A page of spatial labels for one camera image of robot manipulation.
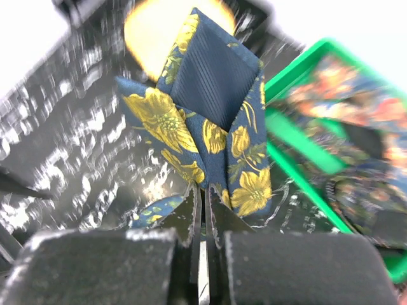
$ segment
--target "yellow light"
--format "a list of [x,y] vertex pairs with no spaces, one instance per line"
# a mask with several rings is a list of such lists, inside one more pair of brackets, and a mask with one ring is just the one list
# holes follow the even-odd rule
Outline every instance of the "yellow light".
[[194,7],[234,34],[233,12],[219,0],[145,0],[126,18],[126,46],[153,81],[160,77],[179,29]]

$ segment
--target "necktie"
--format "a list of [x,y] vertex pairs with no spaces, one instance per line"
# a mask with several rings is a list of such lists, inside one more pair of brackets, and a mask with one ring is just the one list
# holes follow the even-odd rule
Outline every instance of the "necktie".
[[188,182],[214,184],[239,217],[272,201],[263,65],[194,9],[156,88],[116,78],[127,122]]

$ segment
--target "green tray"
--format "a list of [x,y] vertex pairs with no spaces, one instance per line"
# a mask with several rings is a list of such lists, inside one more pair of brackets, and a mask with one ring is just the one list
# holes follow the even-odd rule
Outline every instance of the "green tray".
[[[311,48],[302,53],[296,60],[289,64],[283,71],[277,74],[265,85],[266,101],[272,103],[275,99],[286,97],[288,89],[292,86],[307,83],[310,80],[310,72],[315,68],[320,59],[326,54],[334,54],[340,57],[348,64],[360,68],[364,73],[377,79],[382,79],[377,73],[366,67],[359,59],[353,56],[343,46],[332,39],[322,39],[315,43]],[[407,100],[405,93],[394,88],[397,96]],[[287,120],[279,112],[270,108],[266,109],[266,128],[288,141],[292,146],[297,147],[303,154],[306,154],[314,163],[327,173],[335,173],[345,164],[336,157],[311,142],[305,134],[294,124]],[[341,137],[346,137],[341,125],[327,119],[321,119],[321,123],[330,128]],[[317,205],[327,218],[342,233],[351,233],[351,229],[344,223],[339,216],[322,199],[318,190],[308,183],[301,170],[297,167],[294,160],[277,149],[271,142],[267,143],[267,149],[270,157],[276,161],[280,167],[297,183],[302,191]],[[407,279],[407,251],[402,257],[383,258],[389,272],[390,278],[394,283],[401,283]]]

